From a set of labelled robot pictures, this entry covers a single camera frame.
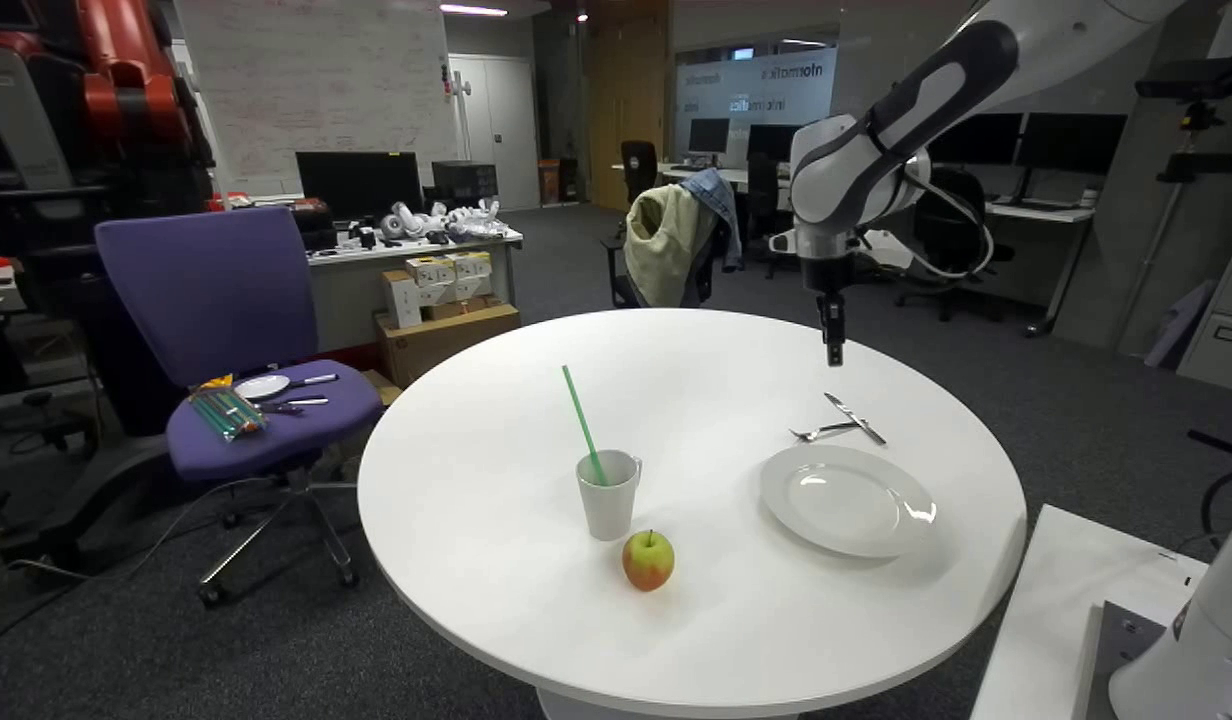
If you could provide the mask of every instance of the purple office chair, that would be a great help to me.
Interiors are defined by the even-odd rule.
[[[194,408],[167,421],[167,453],[184,485],[242,477],[309,477],[313,462],[338,442],[353,442],[382,415],[378,389],[350,365],[318,357],[318,314],[309,259],[293,213],[214,213],[97,225],[97,249],[111,291],[124,301],[143,343],[173,385],[196,389],[210,375],[256,372],[293,375],[284,398],[326,398],[302,415],[269,415],[260,435],[226,445]],[[353,485],[284,485],[284,499],[202,579],[202,600],[228,600],[221,575],[242,562],[295,499],[326,526],[326,549],[344,583],[358,564],[313,493]]]

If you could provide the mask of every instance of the gray carpet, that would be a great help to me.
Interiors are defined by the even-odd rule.
[[[612,233],[615,216],[546,208],[511,225],[529,238],[518,259],[524,320],[608,310],[596,238]],[[897,287],[852,287],[850,335],[916,365],[982,411],[1017,462],[1034,512],[1059,506],[1156,544],[1195,542],[1201,488],[1232,462],[1183,432],[1232,435],[1232,391],[1066,342],[1024,342],[1017,320],[939,325],[933,310],[894,301]],[[760,267],[715,278],[712,310],[812,325],[793,267],[777,281]],[[63,485],[70,468],[53,458],[20,465],[30,488]],[[0,637],[0,718],[540,718],[524,685],[423,634],[383,575],[338,588],[309,526],[256,556],[243,600],[204,612],[194,595],[196,571],[231,542],[237,533],[221,533],[214,509],[202,509],[137,579],[131,564],[122,564]],[[992,634],[995,621],[889,695],[818,718],[969,718]]]

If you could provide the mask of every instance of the chair wheel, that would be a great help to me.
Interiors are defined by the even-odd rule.
[[[226,583],[202,583],[202,600],[204,600],[204,608],[221,608],[226,600],[228,600],[228,592],[226,592]]]

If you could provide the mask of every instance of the white device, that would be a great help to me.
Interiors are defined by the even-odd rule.
[[[845,360],[839,287],[852,283],[856,238],[928,188],[924,146],[978,109],[1094,69],[1180,5],[989,0],[859,122],[834,117],[793,136],[788,246],[818,291],[829,365]],[[1180,621],[1113,675],[1108,702],[1122,720],[1232,720],[1232,538]]]

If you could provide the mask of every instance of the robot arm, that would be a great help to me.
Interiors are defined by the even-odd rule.
[[[1113,58],[1183,0],[989,0],[859,122],[793,142],[796,255],[818,291],[829,365],[845,365],[850,246],[916,202],[903,164],[971,109],[1010,105]]]

